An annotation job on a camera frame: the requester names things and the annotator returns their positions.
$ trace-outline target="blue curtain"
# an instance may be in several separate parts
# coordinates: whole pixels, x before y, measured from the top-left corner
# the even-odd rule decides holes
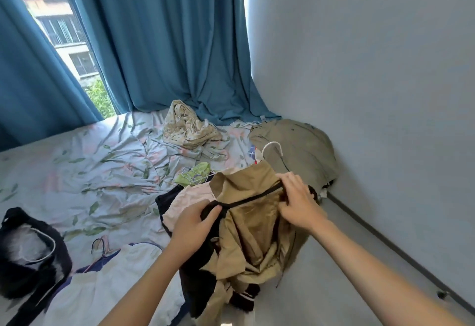
[[[22,0],[0,0],[0,150],[102,120]]]
[[[120,113],[180,99],[224,125],[275,117],[251,77],[243,0],[75,0]]]

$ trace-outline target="right hand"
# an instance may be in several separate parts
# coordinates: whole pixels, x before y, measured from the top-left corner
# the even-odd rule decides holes
[[[279,203],[283,218],[297,227],[311,232],[315,224],[326,219],[326,212],[313,200],[308,186],[293,172],[277,173],[287,193],[288,204]]]

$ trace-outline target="white wall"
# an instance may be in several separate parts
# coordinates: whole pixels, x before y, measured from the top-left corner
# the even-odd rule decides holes
[[[475,0],[248,0],[267,106],[326,131],[334,194],[475,305]]]

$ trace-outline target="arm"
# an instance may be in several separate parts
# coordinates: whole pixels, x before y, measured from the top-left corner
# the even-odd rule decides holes
[[[221,206],[216,206],[201,221],[201,211],[209,203],[208,200],[195,203],[181,213],[165,251],[99,326],[148,326],[171,278],[203,244],[221,211]]]
[[[289,200],[280,204],[282,216],[313,235],[384,326],[463,325],[327,220],[300,176],[278,176]]]

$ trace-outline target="green tree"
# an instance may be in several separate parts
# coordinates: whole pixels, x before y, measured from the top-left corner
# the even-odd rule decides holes
[[[116,115],[116,111],[101,79],[96,80],[85,91],[104,118]]]

